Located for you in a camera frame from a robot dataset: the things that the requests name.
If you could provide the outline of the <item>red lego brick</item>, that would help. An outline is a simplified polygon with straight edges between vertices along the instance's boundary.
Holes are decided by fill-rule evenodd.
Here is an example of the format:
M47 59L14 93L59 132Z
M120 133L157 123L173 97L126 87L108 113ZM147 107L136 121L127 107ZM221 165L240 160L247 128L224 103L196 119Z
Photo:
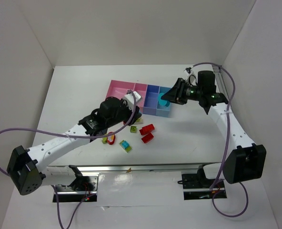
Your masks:
M153 130L155 130L155 127L153 124L150 124L150 125L146 125L144 127L142 127L139 132L141 135L147 135L149 133L151 133Z
M154 138L152 133L148 133L147 135L145 135L144 137L141 138L142 142L144 144L150 142L152 139Z

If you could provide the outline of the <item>green lego brick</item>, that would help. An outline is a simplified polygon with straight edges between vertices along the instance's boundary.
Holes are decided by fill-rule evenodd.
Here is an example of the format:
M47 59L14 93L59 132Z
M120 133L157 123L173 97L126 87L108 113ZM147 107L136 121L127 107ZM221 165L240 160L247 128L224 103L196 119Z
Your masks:
M131 133L137 133L137 127L136 126L131 126L130 132Z

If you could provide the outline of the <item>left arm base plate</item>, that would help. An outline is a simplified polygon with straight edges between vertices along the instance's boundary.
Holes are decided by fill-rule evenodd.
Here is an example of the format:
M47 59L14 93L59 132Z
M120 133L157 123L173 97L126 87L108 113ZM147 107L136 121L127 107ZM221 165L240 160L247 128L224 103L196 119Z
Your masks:
M99 181L98 172L84 173L82 182L77 186L56 185L60 203L79 203L97 201L97 189Z

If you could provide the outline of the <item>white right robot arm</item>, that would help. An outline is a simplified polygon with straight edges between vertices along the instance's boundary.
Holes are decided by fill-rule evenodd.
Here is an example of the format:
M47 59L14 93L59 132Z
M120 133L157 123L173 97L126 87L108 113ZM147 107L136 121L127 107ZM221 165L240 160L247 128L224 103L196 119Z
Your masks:
M224 179L229 184L235 184L261 178L266 149L246 134L233 114L226 96L217 92L214 72L199 71L194 74L189 69L188 73L190 77L197 79L196 84L178 78L175 85L161 99L180 105L187 104L189 100L197 101L215 122L226 141L215 180Z

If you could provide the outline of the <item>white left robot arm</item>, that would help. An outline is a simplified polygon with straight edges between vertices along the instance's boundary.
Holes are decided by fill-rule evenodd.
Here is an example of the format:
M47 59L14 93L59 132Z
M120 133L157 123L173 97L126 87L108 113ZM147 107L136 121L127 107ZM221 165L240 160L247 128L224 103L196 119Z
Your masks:
M7 173L19 193L22 196L28 195L46 185L82 189L90 180L82 175L77 166L52 167L51 163L99 137L106 137L110 127L119 123L132 125L141 117L137 106L141 99L136 91L126 94L121 99L108 97L99 108L82 118L64 134L28 149L22 146L15 148L10 157Z

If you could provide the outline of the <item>teal lego piece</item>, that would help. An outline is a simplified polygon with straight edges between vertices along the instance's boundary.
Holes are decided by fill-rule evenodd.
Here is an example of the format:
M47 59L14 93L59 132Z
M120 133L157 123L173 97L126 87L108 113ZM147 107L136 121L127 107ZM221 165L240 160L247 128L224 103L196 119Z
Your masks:
M169 107L170 106L170 102L167 101L167 100L162 99L163 96L164 96L164 93L159 93L158 105L164 106L164 107Z

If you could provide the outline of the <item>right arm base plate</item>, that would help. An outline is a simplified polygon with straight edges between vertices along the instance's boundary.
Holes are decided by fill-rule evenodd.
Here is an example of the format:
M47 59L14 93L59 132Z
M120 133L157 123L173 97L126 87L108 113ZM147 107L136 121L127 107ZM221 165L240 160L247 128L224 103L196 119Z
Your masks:
M210 189L214 179L207 179L204 176L192 173L182 174L181 180L177 184L183 188L184 200L204 200L215 198L227 198L225 185L223 182Z

